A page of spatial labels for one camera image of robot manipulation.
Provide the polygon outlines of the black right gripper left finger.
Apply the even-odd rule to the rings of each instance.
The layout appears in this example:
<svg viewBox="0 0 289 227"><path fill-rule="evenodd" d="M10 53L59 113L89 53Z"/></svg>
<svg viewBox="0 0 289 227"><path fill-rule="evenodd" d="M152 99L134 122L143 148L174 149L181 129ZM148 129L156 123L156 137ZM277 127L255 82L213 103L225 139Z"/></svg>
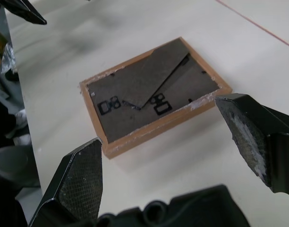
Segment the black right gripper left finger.
<svg viewBox="0 0 289 227"><path fill-rule="evenodd" d="M28 227L97 220L103 191L101 148L95 138L63 157Z"/></svg>

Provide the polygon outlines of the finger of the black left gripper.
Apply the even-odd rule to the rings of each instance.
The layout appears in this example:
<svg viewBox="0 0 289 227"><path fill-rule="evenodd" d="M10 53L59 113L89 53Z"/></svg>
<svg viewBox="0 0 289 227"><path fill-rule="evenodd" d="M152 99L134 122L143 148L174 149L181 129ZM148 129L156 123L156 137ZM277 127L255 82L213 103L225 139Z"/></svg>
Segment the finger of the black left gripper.
<svg viewBox="0 0 289 227"><path fill-rule="evenodd" d="M12 14L38 25L46 25L47 21L28 0L0 0L0 5Z"/></svg>

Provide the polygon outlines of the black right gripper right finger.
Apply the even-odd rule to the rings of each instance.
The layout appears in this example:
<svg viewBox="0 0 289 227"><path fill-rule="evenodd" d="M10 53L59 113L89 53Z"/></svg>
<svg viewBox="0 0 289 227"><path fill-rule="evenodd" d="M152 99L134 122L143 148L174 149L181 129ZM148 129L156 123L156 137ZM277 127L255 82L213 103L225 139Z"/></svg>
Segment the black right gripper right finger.
<svg viewBox="0 0 289 227"><path fill-rule="evenodd" d="M289 195L289 115L246 94L215 98L241 156L273 193Z"/></svg>

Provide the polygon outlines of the crumpled silver foil bag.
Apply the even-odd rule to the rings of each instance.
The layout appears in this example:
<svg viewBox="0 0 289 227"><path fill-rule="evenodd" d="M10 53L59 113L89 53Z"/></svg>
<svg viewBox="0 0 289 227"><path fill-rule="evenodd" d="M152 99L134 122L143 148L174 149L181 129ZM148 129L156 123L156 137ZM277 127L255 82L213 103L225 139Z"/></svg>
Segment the crumpled silver foil bag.
<svg viewBox="0 0 289 227"><path fill-rule="evenodd" d="M2 56L1 73L5 74L9 70L16 71L16 60L12 45L6 44Z"/></svg>

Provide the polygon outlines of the grey round container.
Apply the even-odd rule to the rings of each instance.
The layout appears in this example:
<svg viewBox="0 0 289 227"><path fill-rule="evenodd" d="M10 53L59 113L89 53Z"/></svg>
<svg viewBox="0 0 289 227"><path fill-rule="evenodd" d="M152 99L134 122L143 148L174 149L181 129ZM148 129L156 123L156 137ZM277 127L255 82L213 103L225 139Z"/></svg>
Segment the grey round container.
<svg viewBox="0 0 289 227"><path fill-rule="evenodd" d="M0 148L0 183L12 188L40 187L31 145Z"/></svg>

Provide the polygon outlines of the crumpled white plastic bag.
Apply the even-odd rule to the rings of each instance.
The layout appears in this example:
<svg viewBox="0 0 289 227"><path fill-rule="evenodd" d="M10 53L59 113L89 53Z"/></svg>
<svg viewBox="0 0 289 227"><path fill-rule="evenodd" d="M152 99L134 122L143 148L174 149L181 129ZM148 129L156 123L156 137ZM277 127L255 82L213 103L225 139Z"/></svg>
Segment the crumpled white plastic bag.
<svg viewBox="0 0 289 227"><path fill-rule="evenodd" d="M28 122L27 122L26 110L22 109L19 112L17 112L15 114L15 119L16 119L16 126L15 126L16 130L20 130L24 128L25 126L27 126Z"/></svg>

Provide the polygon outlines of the wooden picture frame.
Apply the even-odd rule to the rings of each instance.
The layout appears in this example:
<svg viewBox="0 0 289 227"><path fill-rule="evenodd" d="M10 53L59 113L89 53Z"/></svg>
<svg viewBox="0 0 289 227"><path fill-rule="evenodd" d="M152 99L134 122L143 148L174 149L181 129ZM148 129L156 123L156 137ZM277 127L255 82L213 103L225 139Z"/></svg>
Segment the wooden picture frame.
<svg viewBox="0 0 289 227"><path fill-rule="evenodd" d="M211 109L227 82L182 38L80 83L102 152L112 159Z"/></svg>

